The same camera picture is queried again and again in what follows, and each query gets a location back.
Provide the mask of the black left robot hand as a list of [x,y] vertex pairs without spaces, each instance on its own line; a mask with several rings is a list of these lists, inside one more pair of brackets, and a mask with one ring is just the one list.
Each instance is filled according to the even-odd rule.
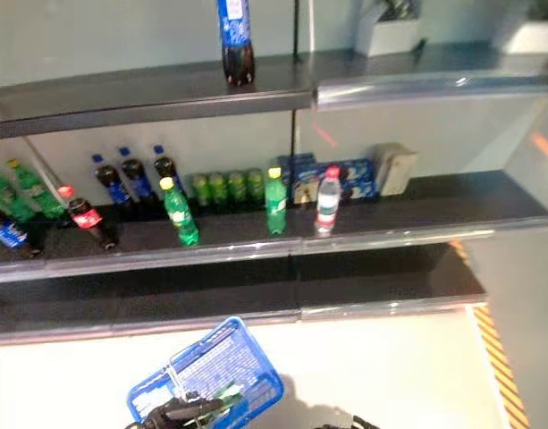
[[154,408],[141,423],[137,423],[137,428],[207,428],[211,415],[224,405],[224,400],[207,400],[193,394],[187,399],[171,398]]

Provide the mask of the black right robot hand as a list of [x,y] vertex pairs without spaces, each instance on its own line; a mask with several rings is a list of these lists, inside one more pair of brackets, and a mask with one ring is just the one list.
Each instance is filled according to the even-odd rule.
[[380,429],[380,427],[373,425],[359,416],[353,416],[349,426],[323,424],[317,427],[317,429]]

